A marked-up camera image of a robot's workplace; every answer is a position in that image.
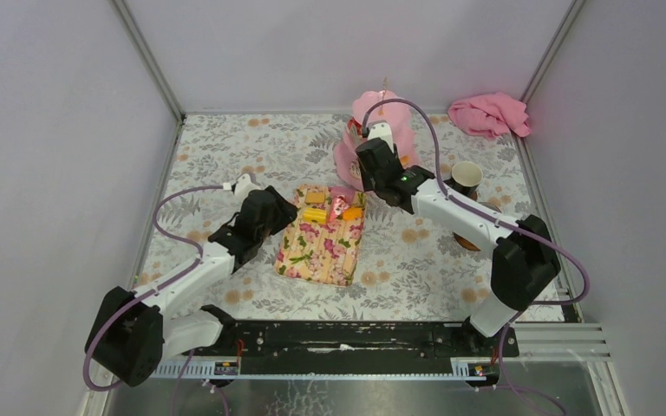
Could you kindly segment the chocolate drizzle donut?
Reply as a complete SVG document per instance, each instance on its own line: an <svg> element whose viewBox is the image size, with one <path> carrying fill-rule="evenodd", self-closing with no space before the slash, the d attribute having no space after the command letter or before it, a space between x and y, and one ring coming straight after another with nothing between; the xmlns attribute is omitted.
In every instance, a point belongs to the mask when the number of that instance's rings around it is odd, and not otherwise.
<svg viewBox="0 0 666 416"><path fill-rule="evenodd" d="M357 180L361 179L361 177L362 177L361 176L361 171L360 171L360 167L359 167L359 164L358 164L357 161L354 160L350 163L349 173L354 179L357 179Z"/></svg>

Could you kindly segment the metal tongs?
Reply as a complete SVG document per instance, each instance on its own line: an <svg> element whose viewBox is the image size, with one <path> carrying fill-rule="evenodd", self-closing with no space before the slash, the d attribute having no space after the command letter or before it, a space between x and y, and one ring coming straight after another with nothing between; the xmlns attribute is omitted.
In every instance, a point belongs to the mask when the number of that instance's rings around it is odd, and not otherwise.
<svg viewBox="0 0 666 416"><path fill-rule="evenodd" d="M349 144L353 151L355 151L362 143L364 143L367 140L362 136L362 134L361 135L350 134L348 131L348 135L349 135Z"/></svg>

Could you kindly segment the strawberry cream cake slice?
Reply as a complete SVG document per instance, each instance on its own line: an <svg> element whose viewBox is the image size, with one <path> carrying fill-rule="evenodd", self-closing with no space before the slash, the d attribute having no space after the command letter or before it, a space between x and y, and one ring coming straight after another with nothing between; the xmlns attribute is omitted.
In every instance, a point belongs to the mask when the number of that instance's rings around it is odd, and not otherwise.
<svg viewBox="0 0 666 416"><path fill-rule="evenodd" d="M330 203L330 208L328 211L328 222L332 222L340 218L349 208L350 204L344 196L335 196Z"/></svg>

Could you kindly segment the red donut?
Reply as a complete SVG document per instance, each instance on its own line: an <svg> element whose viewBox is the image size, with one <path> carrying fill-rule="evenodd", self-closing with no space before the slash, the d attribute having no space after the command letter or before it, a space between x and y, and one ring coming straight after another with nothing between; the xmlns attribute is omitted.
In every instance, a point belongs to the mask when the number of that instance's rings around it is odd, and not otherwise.
<svg viewBox="0 0 666 416"><path fill-rule="evenodd" d="M347 122L347 129L350 134L355 134L355 135L362 134L362 125L354 118L349 119L349 121Z"/></svg>

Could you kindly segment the floral dessert tray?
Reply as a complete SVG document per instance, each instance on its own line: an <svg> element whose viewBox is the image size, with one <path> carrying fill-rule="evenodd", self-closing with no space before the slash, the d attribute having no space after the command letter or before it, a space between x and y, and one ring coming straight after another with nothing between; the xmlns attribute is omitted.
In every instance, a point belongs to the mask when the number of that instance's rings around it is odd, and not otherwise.
<svg viewBox="0 0 666 416"><path fill-rule="evenodd" d="M347 287L351 285L356 271L360 244L365 222L366 195L356 191L348 201L350 207L362 207L363 218L343 221L340 218L326 224L304 222L302 209L314 207L329 211L332 197L330 188L323 185L300 185L293 193L293 204L298 208L297 218L287 226L274 265L276 272L292 279L306 282ZM307 205L308 192L321 191L326 194L322 205Z"/></svg>

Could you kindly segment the black mug white inside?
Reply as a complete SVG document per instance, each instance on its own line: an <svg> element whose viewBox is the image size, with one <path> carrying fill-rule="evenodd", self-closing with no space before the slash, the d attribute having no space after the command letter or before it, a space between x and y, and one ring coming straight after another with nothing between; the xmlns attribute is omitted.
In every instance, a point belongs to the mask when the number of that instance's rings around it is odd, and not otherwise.
<svg viewBox="0 0 666 416"><path fill-rule="evenodd" d="M471 161L461 161L452 166L450 177L444 183L459 194L476 200L482 180L483 172L478 165Z"/></svg>

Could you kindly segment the brown wooden saucer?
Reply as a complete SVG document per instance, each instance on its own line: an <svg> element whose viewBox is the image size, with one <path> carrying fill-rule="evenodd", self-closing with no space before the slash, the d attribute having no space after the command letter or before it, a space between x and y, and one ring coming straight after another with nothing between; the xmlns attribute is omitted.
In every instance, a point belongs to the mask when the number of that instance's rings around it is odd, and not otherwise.
<svg viewBox="0 0 666 416"><path fill-rule="evenodd" d="M480 248L474 245L473 243L469 242L462 236L459 236L457 234L454 234L454 240L458 245L460 245L462 248L465 250L470 250L470 251L480 251Z"/></svg>

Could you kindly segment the purple mug black handle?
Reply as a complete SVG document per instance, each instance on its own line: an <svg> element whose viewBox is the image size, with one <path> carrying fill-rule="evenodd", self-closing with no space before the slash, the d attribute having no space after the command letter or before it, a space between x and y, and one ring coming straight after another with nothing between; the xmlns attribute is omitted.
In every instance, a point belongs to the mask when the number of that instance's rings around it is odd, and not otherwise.
<svg viewBox="0 0 666 416"><path fill-rule="evenodd" d="M482 201L480 202L481 205L483 205L487 210L490 211L490 215L493 217L499 216L502 214L502 210L495 204Z"/></svg>

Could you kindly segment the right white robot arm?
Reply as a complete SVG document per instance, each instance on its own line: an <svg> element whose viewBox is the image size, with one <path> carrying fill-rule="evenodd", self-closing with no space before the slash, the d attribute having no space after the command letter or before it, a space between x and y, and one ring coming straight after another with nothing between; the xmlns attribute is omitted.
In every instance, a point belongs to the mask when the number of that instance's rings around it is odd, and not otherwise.
<svg viewBox="0 0 666 416"><path fill-rule="evenodd" d="M365 191L446 227L490 255L491 293L468 317L471 328L462 335L470 355L487 355L497 345L496 334L561 271L545 222L534 215L517 219L489 210L447 186L440 174L403 167L396 147L380 138L361 144L356 157Z"/></svg>

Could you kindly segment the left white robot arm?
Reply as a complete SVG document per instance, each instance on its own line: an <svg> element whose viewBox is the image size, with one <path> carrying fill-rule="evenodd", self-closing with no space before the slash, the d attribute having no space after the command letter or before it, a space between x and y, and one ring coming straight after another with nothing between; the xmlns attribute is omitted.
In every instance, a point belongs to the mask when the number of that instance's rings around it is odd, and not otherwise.
<svg viewBox="0 0 666 416"><path fill-rule="evenodd" d="M150 283L133 290L115 287L104 296L85 346L83 379L90 389L106 391L92 381L92 363L136 387L166 358L194 348L215 356L232 350L235 335L210 308L177 313L200 291L249 263L268 237L296 220L298 208L272 186L223 187L242 199L241 206L204 243L188 242L196 250L193 257Z"/></svg>

